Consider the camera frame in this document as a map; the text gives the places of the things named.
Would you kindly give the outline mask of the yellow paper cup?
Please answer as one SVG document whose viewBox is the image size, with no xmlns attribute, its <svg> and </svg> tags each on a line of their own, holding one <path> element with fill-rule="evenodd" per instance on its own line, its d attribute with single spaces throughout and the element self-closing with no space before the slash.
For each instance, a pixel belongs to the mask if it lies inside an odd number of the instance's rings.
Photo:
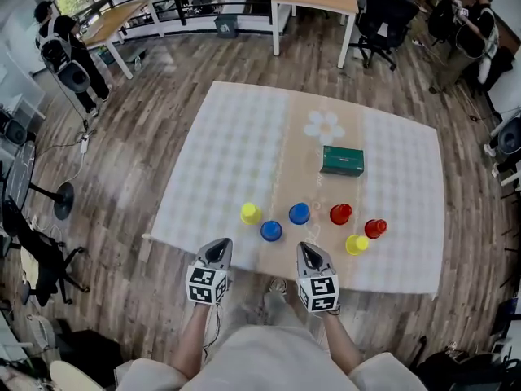
<svg viewBox="0 0 521 391">
<path fill-rule="evenodd" d="M 262 220 L 261 208 L 252 202 L 247 202 L 241 207 L 240 218 L 246 225 L 257 225 Z"/>
<path fill-rule="evenodd" d="M 365 235 L 350 235 L 345 241 L 345 249 L 348 254 L 357 256 L 362 254 L 368 249 L 370 245 L 370 239 Z"/>
</svg>

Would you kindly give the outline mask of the grey waste bin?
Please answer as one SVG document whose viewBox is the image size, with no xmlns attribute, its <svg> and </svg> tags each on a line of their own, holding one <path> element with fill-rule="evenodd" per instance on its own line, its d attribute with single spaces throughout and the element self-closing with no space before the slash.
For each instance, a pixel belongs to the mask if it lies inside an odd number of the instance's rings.
<svg viewBox="0 0 521 391">
<path fill-rule="evenodd" d="M 220 14 L 214 20 L 217 36 L 234 39 L 239 35 L 238 16 L 236 14 Z"/>
</svg>

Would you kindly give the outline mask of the blue paper cup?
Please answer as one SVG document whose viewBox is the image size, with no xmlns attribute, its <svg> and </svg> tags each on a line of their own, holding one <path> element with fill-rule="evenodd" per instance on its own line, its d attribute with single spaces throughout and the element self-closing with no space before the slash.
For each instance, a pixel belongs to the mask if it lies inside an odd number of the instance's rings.
<svg viewBox="0 0 521 391">
<path fill-rule="evenodd" d="M 274 220 L 266 221 L 260 228 L 260 235 L 265 241 L 278 241 L 282 237 L 282 226 Z"/>
<path fill-rule="evenodd" d="M 309 206 L 304 202 L 299 202 L 291 206 L 288 217 L 295 225 L 304 225 L 310 218 Z"/>
</svg>

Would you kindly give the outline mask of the person's left forearm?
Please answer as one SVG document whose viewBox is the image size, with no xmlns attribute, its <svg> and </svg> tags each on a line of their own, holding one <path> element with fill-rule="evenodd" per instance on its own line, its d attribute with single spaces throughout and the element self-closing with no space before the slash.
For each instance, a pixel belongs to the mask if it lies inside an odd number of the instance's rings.
<svg viewBox="0 0 521 391">
<path fill-rule="evenodd" d="M 201 369 L 204 335 L 209 310 L 209 305 L 195 305 L 173 355 L 173 367 L 180 371 L 188 380 L 195 377 Z"/>
</svg>

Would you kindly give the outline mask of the person's right forearm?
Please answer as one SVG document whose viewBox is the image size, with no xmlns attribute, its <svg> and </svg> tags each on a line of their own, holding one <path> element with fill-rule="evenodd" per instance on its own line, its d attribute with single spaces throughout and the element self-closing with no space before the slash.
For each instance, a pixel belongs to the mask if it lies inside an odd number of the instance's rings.
<svg viewBox="0 0 521 391">
<path fill-rule="evenodd" d="M 322 322 L 326 332 L 331 359 L 340 370 L 349 375 L 362 362 L 362 355 L 345 330 L 337 315 L 325 312 Z"/>
</svg>

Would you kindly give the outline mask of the checkered flower tablecloth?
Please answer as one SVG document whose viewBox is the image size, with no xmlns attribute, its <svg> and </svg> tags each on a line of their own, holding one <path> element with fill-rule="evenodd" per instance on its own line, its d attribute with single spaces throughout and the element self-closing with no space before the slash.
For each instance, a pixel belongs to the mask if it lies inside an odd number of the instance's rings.
<svg viewBox="0 0 521 391">
<path fill-rule="evenodd" d="M 364 152 L 360 177 L 324 174 L 324 146 Z M 260 207 L 257 225 L 241 221 L 243 204 Z M 294 204 L 309 206 L 293 224 Z M 352 215 L 337 226 L 336 204 Z M 316 244 L 331 256 L 339 285 L 357 291 L 429 294 L 438 290 L 444 248 L 444 173 L 430 126 L 338 99 L 293 90 L 214 82 L 190 128 L 161 200 L 150 237 L 196 253 L 218 238 L 233 240 L 232 265 L 296 279 L 296 246 Z M 387 231 L 352 256 L 353 234 L 371 219 Z M 264 222 L 282 226 L 275 242 Z"/>
</svg>

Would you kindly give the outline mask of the person's beige shirt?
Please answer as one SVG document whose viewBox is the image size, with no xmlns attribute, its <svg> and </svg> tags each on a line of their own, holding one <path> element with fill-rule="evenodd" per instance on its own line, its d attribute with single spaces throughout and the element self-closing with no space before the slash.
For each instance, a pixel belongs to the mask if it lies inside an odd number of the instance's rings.
<svg viewBox="0 0 521 391">
<path fill-rule="evenodd" d="M 303 329 L 247 326 L 191 380 L 149 359 L 132 363 L 116 391 L 427 391 L 390 353 L 346 375 Z"/>
</svg>

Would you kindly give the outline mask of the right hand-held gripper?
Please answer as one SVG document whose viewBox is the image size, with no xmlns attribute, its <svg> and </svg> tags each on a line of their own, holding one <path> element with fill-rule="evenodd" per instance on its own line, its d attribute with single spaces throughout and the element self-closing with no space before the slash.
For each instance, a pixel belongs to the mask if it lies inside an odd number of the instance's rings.
<svg viewBox="0 0 521 391">
<path fill-rule="evenodd" d="M 330 255 L 315 244 L 299 242 L 296 246 L 298 295 L 308 312 L 336 310 L 339 299 L 338 275 L 321 274 L 334 272 Z"/>
</svg>

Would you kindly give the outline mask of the person's grey trousers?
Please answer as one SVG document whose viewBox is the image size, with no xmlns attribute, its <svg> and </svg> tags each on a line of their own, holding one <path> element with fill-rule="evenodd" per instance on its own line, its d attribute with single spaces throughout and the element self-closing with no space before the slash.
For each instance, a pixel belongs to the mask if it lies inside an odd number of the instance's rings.
<svg viewBox="0 0 521 391">
<path fill-rule="evenodd" d="M 262 305 L 241 304 L 236 306 L 230 313 L 230 325 L 225 329 L 222 338 L 228 338 L 244 327 L 284 328 L 310 340 L 315 340 L 280 291 L 267 292 L 263 296 Z"/>
</svg>

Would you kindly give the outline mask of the red paper cup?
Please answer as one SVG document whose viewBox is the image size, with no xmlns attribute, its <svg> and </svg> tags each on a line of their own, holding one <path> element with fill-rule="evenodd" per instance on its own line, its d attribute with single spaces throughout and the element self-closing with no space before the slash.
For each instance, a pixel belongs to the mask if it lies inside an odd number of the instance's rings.
<svg viewBox="0 0 521 391">
<path fill-rule="evenodd" d="M 371 219 L 366 222 L 364 232 L 369 239 L 377 239 L 387 231 L 387 222 L 383 219 Z"/>
<path fill-rule="evenodd" d="M 349 204 L 336 204 L 330 210 L 330 220 L 337 226 L 346 224 L 352 215 L 352 207 Z"/>
</svg>

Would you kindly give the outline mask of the black office chair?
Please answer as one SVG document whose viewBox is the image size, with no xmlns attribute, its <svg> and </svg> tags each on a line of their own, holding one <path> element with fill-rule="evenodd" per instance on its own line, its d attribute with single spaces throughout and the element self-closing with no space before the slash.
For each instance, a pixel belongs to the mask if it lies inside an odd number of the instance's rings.
<svg viewBox="0 0 521 391">
<path fill-rule="evenodd" d="M 74 248 L 64 257 L 62 249 L 65 243 L 57 242 L 43 232 L 32 229 L 11 196 L 2 200 L 2 217 L 3 228 L 7 234 L 16 237 L 21 248 L 37 263 L 37 281 L 28 282 L 31 286 L 28 294 L 35 296 L 41 307 L 44 307 L 57 291 L 60 291 L 63 302 L 71 305 L 72 299 L 67 297 L 65 283 L 71 284 L 80 292 L 90 292 L 89 286 L 81 286 L 67 272 L 72 259 L 77 254 L 86 252 L 84 247 Z"/>
<path fill-rule="evenodd" d="M 421 336 L 418 343 L 409 369 L 427 391 L 521 391 L 521 359 L 500 359 L 494 353 L 471 356 L 448 345 L 421 361 L 427 338 Z"/>
<path fill-rule="evenodd" d="M 389 54 L 404 42 L 418 13 L 419 7 L 411 0 L 366 0 L 357 22 L 360 37 L 348 47 L 361 52 L 364 68 L 369 68 L 378 54 L 395 71 L 396 63 Z"/>
</svg>

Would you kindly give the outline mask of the cream round chair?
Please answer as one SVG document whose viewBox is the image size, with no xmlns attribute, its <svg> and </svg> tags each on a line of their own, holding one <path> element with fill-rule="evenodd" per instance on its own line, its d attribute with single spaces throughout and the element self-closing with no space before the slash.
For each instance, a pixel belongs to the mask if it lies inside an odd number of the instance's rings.
<svg viewBox="0 0 521 391">
<path fill-rule="evenodd" d="M 61 391 L 106 391 L 83 371 L 64 361 L 53 361 L 50 378 Z"/>
</svg>

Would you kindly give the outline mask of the black round marble table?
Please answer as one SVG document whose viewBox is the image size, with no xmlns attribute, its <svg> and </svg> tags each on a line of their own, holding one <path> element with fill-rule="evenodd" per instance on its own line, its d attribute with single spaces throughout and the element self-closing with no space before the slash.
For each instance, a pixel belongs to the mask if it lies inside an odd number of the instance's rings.
<svg viewBox="0 0 521 391">
<path fill-rule="evenodd" d="M 27 141 L 17 152 L 5 180 L 3 197 L 12 198 L 19 210 L 24 207 L 27 198 L 35 159 L 35 143 Z"/>
</svg>

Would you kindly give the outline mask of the long wooden table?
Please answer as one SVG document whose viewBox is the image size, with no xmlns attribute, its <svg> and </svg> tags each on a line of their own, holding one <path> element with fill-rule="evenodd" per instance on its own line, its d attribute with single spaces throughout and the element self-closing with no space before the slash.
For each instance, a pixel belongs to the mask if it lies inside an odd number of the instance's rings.
<svg viewBox="0 0 521 391">
<path fill-rule="evenodd" d="M 119 35 L 120 29 L 134 15 L 144 7 L 148 8 L 149 14 L 155 25 L 155 30 L 160 37 L 164 37 L 164 30 L 160 24 L 159 17 L 155 11 L 152 0 L 135 0 L 119 5 L 104 12 L 86 31 L 82 40 L 88 49 L 99 46 L 105 46 L 112 57 L 120 67 L 128 80 L 133 78 L 133 74 L 127 67 L 126 62 L 120 56 L 120 53 L 114 47 L 113 42 L 118 38 L 121 42 L 125 42 Z"/>
</svg>

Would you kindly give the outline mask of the black round-base stand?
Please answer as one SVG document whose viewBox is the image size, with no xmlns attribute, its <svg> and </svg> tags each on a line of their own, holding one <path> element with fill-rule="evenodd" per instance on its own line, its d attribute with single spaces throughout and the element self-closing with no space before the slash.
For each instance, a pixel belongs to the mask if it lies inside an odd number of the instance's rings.
<svg viewBox="0 0 521 391">
<path fill-rule="evenodd" d="M 66 220 L 72 212 L 75 192 L 70 182 L 63 182 L 57 191 L 47 191 L 32 182 L 29 184 L 29 188 L 50 198 L 54 202 L 54 214 L 59 221 Z"/>
</svg>

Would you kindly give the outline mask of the green cardboard box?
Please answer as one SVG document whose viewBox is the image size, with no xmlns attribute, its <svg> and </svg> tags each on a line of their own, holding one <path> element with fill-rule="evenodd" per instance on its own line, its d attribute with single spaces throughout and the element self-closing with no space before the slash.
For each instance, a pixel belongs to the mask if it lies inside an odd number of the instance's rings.
<svg viewBox="0 0 521 391">
<path fill-rule="evenodd" d="M 324 146 L 321 173 L 360 177 L 365 170 L 364 152 L 358 149 Z"/>
</svg>

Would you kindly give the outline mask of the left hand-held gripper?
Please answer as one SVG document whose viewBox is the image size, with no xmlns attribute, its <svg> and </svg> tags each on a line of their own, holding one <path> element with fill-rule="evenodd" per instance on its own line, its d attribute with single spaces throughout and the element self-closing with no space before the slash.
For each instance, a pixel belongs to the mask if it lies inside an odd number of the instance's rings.
<svg viewBox="0 0 521 391">
<path fill-rule="evenodd" d="M 203 305 L 221 302 L 229 287 L 230 273 L 224 270 L 229 269 L 232 254 L 230 238 L 215 239 L 199 249 L 196 262 L 187 267 L 185 285 L 189 301 Z"/>
</svg>

